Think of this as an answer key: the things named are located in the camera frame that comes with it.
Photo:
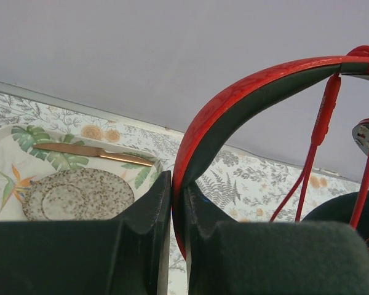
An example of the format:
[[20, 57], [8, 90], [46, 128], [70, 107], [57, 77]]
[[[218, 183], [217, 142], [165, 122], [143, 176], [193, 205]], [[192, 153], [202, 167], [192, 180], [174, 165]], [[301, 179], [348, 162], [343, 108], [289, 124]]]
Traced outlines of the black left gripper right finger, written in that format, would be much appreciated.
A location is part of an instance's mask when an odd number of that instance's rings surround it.
[[301, 222], [237, 222], [196, 184], [184, 190], [190, 294], [369, 294], [369, 193], [357, 229], [356, 194]]

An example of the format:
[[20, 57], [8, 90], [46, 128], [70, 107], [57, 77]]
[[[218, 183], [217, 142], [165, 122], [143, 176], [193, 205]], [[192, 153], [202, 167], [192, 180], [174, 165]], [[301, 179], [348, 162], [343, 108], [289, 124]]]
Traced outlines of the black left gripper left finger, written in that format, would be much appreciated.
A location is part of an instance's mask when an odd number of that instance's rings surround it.
[[166, 294], [171, 173], [106, 221], [0, 222], [0, 294]]

